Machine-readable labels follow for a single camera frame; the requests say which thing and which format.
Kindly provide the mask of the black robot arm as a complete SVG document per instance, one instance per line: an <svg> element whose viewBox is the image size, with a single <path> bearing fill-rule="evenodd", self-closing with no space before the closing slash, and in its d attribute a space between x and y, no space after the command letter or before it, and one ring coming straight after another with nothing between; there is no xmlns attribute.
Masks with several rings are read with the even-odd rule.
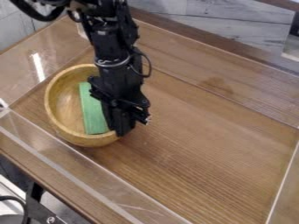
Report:
<svg viewBox="0 0 299 224"><path fill-rule="evenodd" d="M88 78L90 94L100 100L107 126L122 137L148 123L151 102L142 92L146 54L136 47L138 25L127 0L10 0L31 18L54 21L62 13L82 24L95 51L99 75Z"/></svg>

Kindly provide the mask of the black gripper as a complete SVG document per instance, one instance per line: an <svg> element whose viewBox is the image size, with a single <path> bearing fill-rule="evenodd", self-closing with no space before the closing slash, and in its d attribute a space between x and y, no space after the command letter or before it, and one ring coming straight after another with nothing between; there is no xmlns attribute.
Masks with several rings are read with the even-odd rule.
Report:
<svg viewBox="0 0 299 224"><path fill-rule="evenodd" d="M136 122L148 124L151 102L142 86L151 74L143 74L143 61L99 60L99 75L88 78L91 96L100 100L107 126L119 137L127 135Z"/></svg>

